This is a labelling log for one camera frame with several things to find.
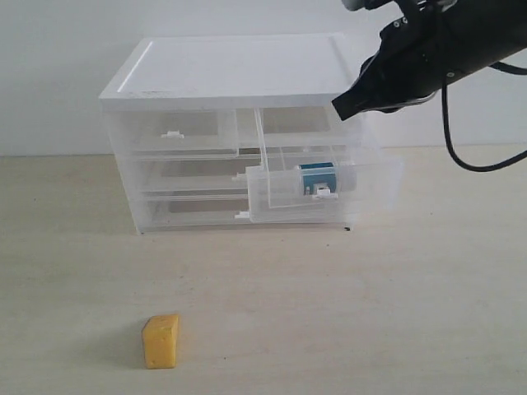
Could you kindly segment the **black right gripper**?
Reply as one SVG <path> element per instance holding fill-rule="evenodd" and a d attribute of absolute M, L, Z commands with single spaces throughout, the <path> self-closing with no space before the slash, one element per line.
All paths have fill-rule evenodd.
<path fill-rule="evenodd" d="M 419 88 L 418 74 L 432 68 L 437 19 L 448 7 L 402 7 L 401 16 L 380 32 L 380 47 L 361 66 L 353 86 L 331 101 L 346 121 L 370 111 L 390 114 L 429 101 L 434 91 Z"/>

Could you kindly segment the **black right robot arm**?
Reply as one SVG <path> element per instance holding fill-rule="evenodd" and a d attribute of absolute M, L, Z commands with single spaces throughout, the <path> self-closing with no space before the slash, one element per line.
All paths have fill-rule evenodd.
<path fill-rule="evenodd" d="M 399 1 L 401 17 L 352 86 L 333 99 L 341 120 L 392 113 L 526 48 L 526 2 Z"/>

